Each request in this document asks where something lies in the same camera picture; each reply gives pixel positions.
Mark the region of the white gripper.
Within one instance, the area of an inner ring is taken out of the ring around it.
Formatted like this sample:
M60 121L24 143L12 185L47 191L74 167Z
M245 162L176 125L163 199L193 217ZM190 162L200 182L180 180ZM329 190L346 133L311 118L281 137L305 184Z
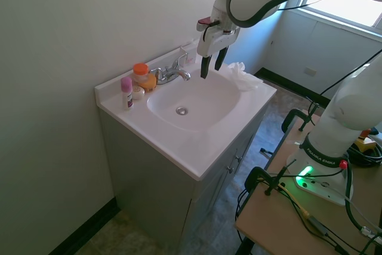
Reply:
M211 56L219 52L215 61L214 69L219 71L228 51L228 46L232 45L238 38L240 28L225 31L220 26L209 27L202 33L197 53L202 56L201 78L205 79L208 75Z

